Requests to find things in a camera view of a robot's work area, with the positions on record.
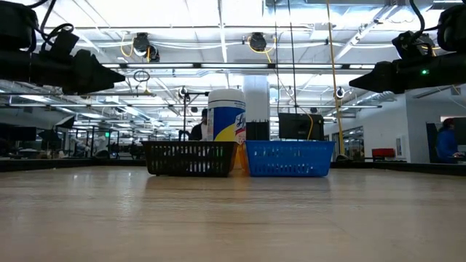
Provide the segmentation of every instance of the table surface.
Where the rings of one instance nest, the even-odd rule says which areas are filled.
[[[0,174],[10,261],[464,261],[466,179],[169,178],[143,167]]]

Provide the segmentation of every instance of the person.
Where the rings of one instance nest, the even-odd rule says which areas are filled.
[[[445,119],[442,123],[442,128],[439,129],[437,135],[437,155],[442,163],[454,164],[454,157],[463,156],[458,152],[458,143],[454,137],[454,121],[453,119]]]
[[[194,141],[206,141],[207,140],[207,109],[202,110],[202,121],[195,125],[191,134],[189,135],[189,140]]]

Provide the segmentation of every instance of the computer monitor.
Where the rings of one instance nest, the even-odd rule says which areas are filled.
[[[455,117],[453,121],[454,136],[458,145],[466,145],[466,117]]]
[[[309,116],[311,116],[314,122],[309,139],[324,141],[323,116],[319,114],[310,114]],[[309,116],[306,114],[279,113],[279,137],[307,140],[309,129],[311,128]]]

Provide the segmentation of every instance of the disinfecting wipes canister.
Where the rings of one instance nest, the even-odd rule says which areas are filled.
[[[241,90],[214,90],[209,94],[208,140],[246,140],[246,103]]]

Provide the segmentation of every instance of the white lid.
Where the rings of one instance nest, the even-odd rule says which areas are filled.
[[[213,90],[209,93],[209,103],[217,100],[236,100],[245,103],[245,94],[242,90],[236,89]]]

